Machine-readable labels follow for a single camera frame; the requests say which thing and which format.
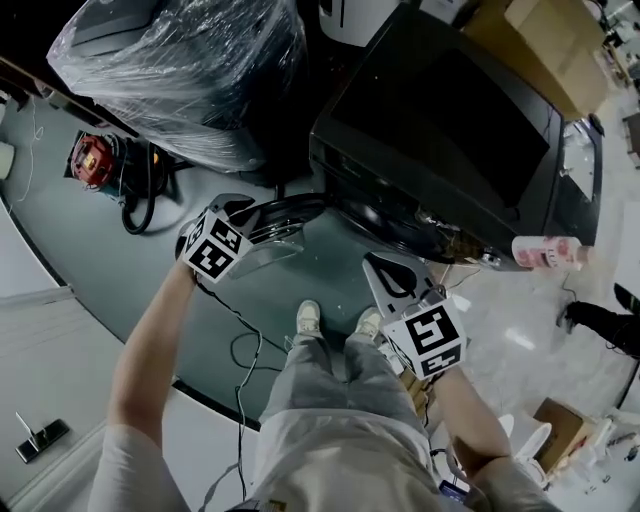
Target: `shirt sleeve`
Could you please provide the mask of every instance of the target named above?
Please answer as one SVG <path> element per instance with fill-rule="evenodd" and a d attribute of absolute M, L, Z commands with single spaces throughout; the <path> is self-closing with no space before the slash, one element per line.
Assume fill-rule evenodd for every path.
<path fill-rule="evenodd" d="M 561 512 L 512 459 L 497 459 L 474 478 L 465 505 L 475 512 Z"/>
<path fill-rule="evenodd" d="M 89 512 L 188 512 L 162 452 L 139 430 L 108 426 Z"/>

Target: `gray floor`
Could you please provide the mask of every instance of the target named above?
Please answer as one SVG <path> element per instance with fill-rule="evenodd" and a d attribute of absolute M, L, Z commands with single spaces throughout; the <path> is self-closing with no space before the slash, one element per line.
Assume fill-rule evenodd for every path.
<path fill-rule="evenodd" d="M 12 203 L 27 187 L 29 143 L 33 135 L 30 104 L 17 113 L 7 109 L 0 140 L 16 147 L 16 159 L 2 192 Z M 79 129 L 87 129 L 68 114 L 37 103 L 37 124 L 44 127 L 34 146 L 33 181 L 26 200 L 14 213 L 52 267 L 71 284 L 82 303 L 121 339 L 126 339 L 173 262 L 176 233 L 199 214 L 213 197 L 241 192 L 258 201 L 270 200 L 265 190 L 202 168 L 176 175 L 179 198 L 160 198 L 144 236 L 131 236 L 120 222 L 120 209 L 101 194 L 83 191 L 79 182 L 63 178 L 67 156 Z M 287 188 L 303 192 L 303 181 Z M 361 269 L 362 256 L 372 242 L 347 230 L 327 212 L 305 229 L 303 254 L 275 263 L 216 287 L 223 300 L 239 309 L 265 336 L 282 344 L 292 335 L 301 300 L 320 302 L 329 330 L 348 333 L 357 315 L 373 302 Z M 198 391 L 235 409 L 234 387 L 245 370 L 229 356 L 229 343 L 245 329 L 213 299 L 196 293 L 180 350 L 178 375 Z M 249 364 L 255 350 L 252 337 L 236 345 L 238 358 Z M 265 346 L 261 365 L 281 367 L 284 354 Z M 258 371 L 243 392 L 249 417 L 264 407 L 275 372 Z"/>

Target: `white t-shirt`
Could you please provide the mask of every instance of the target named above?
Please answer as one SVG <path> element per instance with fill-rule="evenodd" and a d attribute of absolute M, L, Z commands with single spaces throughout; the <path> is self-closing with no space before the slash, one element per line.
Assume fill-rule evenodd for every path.
<path fill-rule="evenodd" d="M 429 443 L 408 425 L 353 410 L 283 411 L 262 426 L 251 499 L 233 510 L 558 512 L 513 462 L 495 462 L 477 476 L 465 508 L 439 494 Z M 188 507 L 153 441 L 110 426 L 89 511 L 147 510 Z"/>

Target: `person's right arm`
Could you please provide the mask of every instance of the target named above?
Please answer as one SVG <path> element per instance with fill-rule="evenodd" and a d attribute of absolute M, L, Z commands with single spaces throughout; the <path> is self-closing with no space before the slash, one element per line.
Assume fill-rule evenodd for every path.
<path fill-rule="evenodd" d="M 493 460 L 510 457 L 502 425 L 459 366 L 448 370 L 433 389 L 456 457 L 471 479 Z"/>

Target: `clear plastic bag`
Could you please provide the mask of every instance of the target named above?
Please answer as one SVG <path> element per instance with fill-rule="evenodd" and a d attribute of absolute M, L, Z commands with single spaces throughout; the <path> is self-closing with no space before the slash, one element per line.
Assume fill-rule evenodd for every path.
<path fill-rule="evenodd" d="M 71 91 L 89 96 L 167 151 L 222 172 L 267 159 L 270 118 L 305 54 L 294 0 L 167 0 L 134 44 L 85 57 L 74 49 L 89 0 L 47 60 Z"/>

